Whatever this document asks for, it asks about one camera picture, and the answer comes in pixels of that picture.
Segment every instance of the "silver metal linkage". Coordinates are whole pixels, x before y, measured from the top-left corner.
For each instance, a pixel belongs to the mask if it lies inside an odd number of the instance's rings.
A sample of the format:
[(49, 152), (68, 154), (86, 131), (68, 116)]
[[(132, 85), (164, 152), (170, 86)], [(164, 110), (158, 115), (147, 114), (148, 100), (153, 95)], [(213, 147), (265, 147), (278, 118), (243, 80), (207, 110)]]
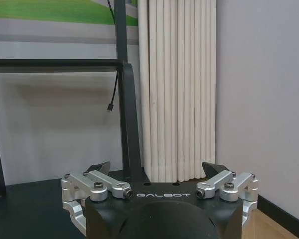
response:
[(223, 186), (224, 183), (232, 180), (232, 172), (224, 170), (205, 182), (197, 183), (196, 195), (200, 199), (213, 198), (215, 197), (216, 191)]
[(86, 236), (86, 219), (82, 206), (90, 197), (91, 201), (100, 202), (108, 197), (108, 190), (113, 197), (128, 199), (133, 192), (129, 183), (117, 181), (99, 171), (66, 174), (61, 179), (63, 209), (70, 213), (72, 223)]
[(236, 173), (224, 170), (205, 182), (200, 182), (196, 187), (196, 195), (199, 199), (207, 199), (215, 196), (219, 190), (220, 198), (227, 202), (236, 202), (238, 197), (243, 200), (244, 226), (250, 213), (257, 208), (258, 178), (251, 173)]
[(112, 192), (112, 195), (115, 198), (129, 199), (133, 195), (129, 183), (117, 181), (99, 171), (91, 171), (88, 173), (87, 177), (93, 181), (102, 182), (108, 188), (108, 190)]
[(253, 180), (251, 173), (242, 173), (237, 176), (232, 182), (225, 183), (220, 188), (220, 198), (227, 202), (236, 202), (240, 193)]

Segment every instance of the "black metal frame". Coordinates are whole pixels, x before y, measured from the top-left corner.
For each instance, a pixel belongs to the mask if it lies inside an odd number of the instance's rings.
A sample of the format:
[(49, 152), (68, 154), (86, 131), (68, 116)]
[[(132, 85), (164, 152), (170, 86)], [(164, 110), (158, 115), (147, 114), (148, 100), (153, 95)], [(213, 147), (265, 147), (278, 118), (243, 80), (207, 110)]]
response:
[[(119, 73), (120, 123), (123, 174), (126, 181), (142, 181), (139, 132), (134, 75), (127, 55), (125, 1), (115, 0), (117, 59), (95, 60), (31, 60), (0, 59), (0, 73), (20, 72), (106, 72)], [(5, 195), (5, 183), (0, 159), (0, 197)]]

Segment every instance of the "black baseboard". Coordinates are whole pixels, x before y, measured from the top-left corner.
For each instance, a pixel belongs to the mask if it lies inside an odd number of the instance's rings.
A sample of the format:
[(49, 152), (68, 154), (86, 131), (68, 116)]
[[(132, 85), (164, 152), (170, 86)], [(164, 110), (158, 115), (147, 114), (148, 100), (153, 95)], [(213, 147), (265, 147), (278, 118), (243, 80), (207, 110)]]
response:
[(299, 219), (258, 195), (258, 209), (299, 238)]

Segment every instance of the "cable connector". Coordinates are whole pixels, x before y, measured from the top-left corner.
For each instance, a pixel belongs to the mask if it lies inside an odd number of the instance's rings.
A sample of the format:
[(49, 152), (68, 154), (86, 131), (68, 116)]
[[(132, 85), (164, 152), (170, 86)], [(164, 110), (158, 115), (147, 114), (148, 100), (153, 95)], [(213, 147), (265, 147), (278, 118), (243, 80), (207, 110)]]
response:
[(108, 112), (111, 112), (113, 110), (113, 104), (109, 103), (108, 105)]

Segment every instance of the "hex screw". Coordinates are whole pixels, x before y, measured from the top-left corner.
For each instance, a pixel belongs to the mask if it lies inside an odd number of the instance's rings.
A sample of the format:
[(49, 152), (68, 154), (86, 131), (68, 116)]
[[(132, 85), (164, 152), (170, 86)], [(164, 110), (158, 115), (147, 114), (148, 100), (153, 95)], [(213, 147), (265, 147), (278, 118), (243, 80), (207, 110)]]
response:
[(224, 184), (224, 187), (227, 188), (227, 189), (233, 189), (234, 188), (234, 184), (231, 183), (231, 182), (228, 182), (228, 183)]
[(205, 196), (205, 192), (202, 190), (197, 190), (196, 191), (196, 197), (199, 199), (202, 199)]
[(130, 199), (133, 195), (133, 191), (131, 189), (128, 189), (125, 193), (125, 198)]
[(94, 183), (94, 188), (97, 189), (97, 188), (103, 188), (103, 183), (102, 182), (96, 182)]

